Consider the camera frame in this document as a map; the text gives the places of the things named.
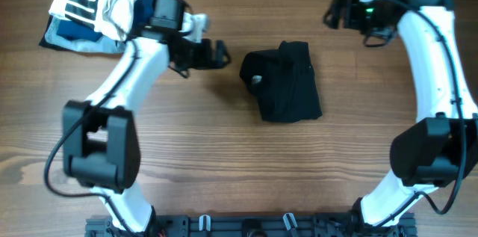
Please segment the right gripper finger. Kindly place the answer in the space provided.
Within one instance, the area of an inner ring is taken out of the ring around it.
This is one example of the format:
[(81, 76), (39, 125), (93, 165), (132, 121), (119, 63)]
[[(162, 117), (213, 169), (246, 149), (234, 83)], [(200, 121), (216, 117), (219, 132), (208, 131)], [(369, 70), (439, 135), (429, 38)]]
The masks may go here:
[(343, 17), (340, 14), (326, 14), (323, 17), (323, 23), (331, 29), (339, 29)]
[(347, 0), (332, 0), (326, 15), (342, 15), (347, 7)]

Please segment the black polo shirt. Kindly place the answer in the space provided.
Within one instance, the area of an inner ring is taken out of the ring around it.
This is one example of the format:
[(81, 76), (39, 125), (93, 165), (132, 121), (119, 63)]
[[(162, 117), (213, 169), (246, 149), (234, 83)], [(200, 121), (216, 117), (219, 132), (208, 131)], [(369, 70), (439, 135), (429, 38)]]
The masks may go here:
[(323, 115), (307, 42), (283, 41), (277, 49), (248, 53), (239, 76), (263, 121), (295, 123)]

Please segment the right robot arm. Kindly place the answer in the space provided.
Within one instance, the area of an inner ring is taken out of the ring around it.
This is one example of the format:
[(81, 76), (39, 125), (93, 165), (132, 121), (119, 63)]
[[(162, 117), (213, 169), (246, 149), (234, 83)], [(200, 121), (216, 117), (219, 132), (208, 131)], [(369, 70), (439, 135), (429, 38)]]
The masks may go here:
[(415, 124), (391, 144), (391, 168), (376, 188), (357, 199), (345, 223), (349, 234), (397, 227), (419, 200), (450, 188), (438, 215), (447, 214), (463, 180), (477, 164), (477, 104), (466, 82), (455, 36), (453, 0), (333, 0), (323, 21), (359, 31), (365, 46), (399, 37), (415, 85)]

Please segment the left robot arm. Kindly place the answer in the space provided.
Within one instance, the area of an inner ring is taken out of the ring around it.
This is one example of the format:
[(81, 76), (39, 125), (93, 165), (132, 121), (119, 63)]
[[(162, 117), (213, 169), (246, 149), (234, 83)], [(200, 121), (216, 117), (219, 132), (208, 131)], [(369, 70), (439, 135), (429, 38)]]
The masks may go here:
[(63, 109), (63, 171), (99, 197), (113, 236), (160, 236), (154, 207), (136, 182), (140, 147), (134, 116), (157, 78), (171, 69), (222, 69), (231, 56), (223, 41), (203, 38), (209, 18), (183, 0), (155, 0), (152, 17), (131, 29), (126, 50), (105, 82), (83, 102)]

